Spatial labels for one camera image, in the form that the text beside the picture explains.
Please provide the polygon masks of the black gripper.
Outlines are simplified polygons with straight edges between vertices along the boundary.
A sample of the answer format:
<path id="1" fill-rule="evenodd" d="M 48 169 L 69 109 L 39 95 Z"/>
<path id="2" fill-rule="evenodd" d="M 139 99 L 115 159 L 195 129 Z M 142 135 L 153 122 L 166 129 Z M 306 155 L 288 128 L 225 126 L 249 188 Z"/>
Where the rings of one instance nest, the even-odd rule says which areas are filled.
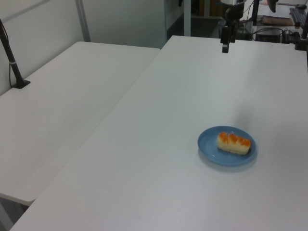
<path id="1" fill-rule="evenodd" d="M 236 40 L 236 24 L 242 18 L 244 13 L 243 2 L 222 2 L 221 16 L 226 21 L 226 26 L 221 30 L 222 52 L 229 52 L 229 43 L 234 43 Z"/>

